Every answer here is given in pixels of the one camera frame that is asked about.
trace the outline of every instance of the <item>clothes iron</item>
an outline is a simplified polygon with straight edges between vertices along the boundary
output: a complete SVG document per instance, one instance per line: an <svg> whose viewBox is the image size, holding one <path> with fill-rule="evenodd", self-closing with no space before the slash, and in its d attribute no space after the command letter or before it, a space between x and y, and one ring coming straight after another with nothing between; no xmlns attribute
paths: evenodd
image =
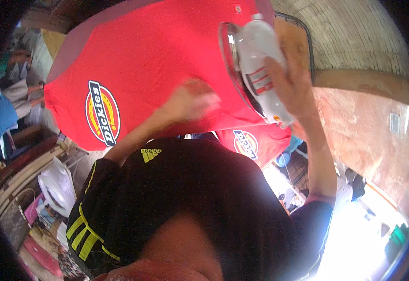
<svg viewBox="0 0 409 281"><path fill-rule="evenodd" d="M279 123L284 129L294 119L276 95L264 68L264 58L274 58L284 70L287 70L286 59L275 31L262 18L262 14L254 14L252 21L243 27L222 22L218 33L220 50L234 87L245 103L268 124Z"/></svg>

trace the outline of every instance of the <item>blue shirt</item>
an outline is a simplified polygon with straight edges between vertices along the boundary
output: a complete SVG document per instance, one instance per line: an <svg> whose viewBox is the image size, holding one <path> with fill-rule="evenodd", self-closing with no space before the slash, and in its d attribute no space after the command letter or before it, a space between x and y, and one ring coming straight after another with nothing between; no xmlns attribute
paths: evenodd
<svg viewBox="0 0 409 281"><path fill-rule="evenodd" d="M14 126L18 119L14 106L0 92L0 138L6 130Z"/></svg>

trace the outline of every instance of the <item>black t-shirt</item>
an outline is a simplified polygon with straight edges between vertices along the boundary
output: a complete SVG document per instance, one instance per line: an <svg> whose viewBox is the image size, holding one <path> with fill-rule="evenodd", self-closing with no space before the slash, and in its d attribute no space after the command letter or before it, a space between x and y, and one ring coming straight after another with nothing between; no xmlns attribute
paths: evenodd
<svg viewBox="0 0 409 281"><path fill-rule="evenodd" d="M262 171L210 141L166 138L120 168L97 160L70 214L70 250L91 277L136 261L169 218L193 212L225 280L295 280L320 259L332 214L310 202L288 216Z"/></svg>

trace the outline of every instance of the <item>yellow stripe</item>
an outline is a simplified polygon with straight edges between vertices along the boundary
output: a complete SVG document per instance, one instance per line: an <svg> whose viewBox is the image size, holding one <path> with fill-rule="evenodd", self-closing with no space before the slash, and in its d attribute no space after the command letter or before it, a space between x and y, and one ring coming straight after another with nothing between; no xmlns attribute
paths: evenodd
<svg viewBox="0 0 409 281"><path fill-rule="evenodd" d="M95 235L93 235L93 233L89 234L89 237L84 242L83 248L81 249L81 252L79 253L79 257L83 261L86 261L87 257L89 256L90 251L92 250L93 245L95 245L95 242L97 240L98 238Z"/></svg>
<svg viewBox="0 0 409 281"><path fill-rule="evenodd" d="M78 234L78 236L75 237L75 240L73 240L73 243L72 243L73 250L76 251L76 248L78 248L79 242L81 242L81 240L83 239L84 234L86 233L86 231L87 231L87 228L84 228L83 230L81 230L81 232Z"/></svg>
<svg viewBox="0 0 409 281"><path fill-rule="evenodd" d="M86 193L87 193L87 190L88 190L88 189L89 189L89 187L90 187L90 183L92 182L92 179L93 179L93 174L95 174L95 167L96 167L96 161L95 161L95 163L93 164L93 171L92 171L92 175L90 176L89 184L88 184L88 186L87 186L86 190L84 191L84 194L86 194Z"/></svg>
<svg viewBox="0 0 409 281"><path fill-rule="evenodd" d="M79 215L81 215L81 217L84 220L84 224L86 225L85 228L87 228L87 230L90 231L90 233L95 235L96 238L98 240L100 240L101 243L104 243L105 241L100 237L100 235L96 234L96 232L93 231L92 228L90 228L89 223L87 222L87 219L86 219L86 217L84 216L84 213L83 213L83 204L82 203L79 203ZM120 258L118 256L116 256L116 255L112 254L111 252L109 252L108 250L106 250L106 248L104 246L102 248L103 248L103 251L106 252L106 254L108 254L108 255L112 256L114 259L120 261Z"/></svg>
<svg viewBox="0 0 409 281"><path fill-rule="evenodd" d="M72 235L73 235L73 233L78 229L78 227L80 226L80 225L82 225L83 224L83 218L80 216L80 217L78 217L76 220L75 220L75 222L72 224L72 226L68 229L68 231L67 231L67 233L66 233L66 236L67 236L67 239L70 239L70 237L72 237Z"/></svg>
<svg viewBox="0 0 409 281"><path fill-rule="evenodd" d="M101 134L101 132L100 132L100 128L98 127L98 125L95 122L95 118L93 117L92 98L90 99L90 102L89 102L89 116L90 116L90 120L92 120L92 124L93 124L93 127L95 128L96 134L99 136Z"/></svg>
<svg viewBox="0 0 409 281"><path fill-rule="evenodd" d="M149 161L148 156L147 156L146 153L142 153L142 156L144 157L144 163Z"/></svg>
<svg viewBox="0 0 409 281"><path fill-rule="evenodd" d="M114 125L115 124L115 122L114 122L114 110L112 109L111 102L109 101L109 99L103 93L101 93L101 98L102 98L103 102L106 104L106 107L108 108L110 123L111 123L111 125Z"/></svg>
<svg viewBox="0 0 409 281"><path fill-rule="evenodd" d="M109 252L109 251L105 248L104 245L101 245L101 248L103 249L103 251L104 251L106 254L108 254L108 255L112 256L114 259L120 261L120 258L119 258L118 256L114 255L114 254L111 254L111 252Z"/></svg>

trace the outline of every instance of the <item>dickies logo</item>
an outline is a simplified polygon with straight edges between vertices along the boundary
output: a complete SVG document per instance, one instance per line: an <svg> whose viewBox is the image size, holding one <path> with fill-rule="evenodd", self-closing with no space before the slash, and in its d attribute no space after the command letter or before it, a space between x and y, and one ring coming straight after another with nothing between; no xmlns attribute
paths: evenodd
<svg viewBox="0 0 409 281"><path fill-rule="evenodd" d="M117 103L108 89L89 80L86 98L86 118L95 137L113 147L120 132L120 113Z"/></svg>
<svg viewBox="0 0 409 281"><path fill-rule="evenodd" d="M237 153L250 157L252 160L258 158L258 141L252 135L252 133L244 132L242 130L233 131L234 138L234 149Z"/></svg>

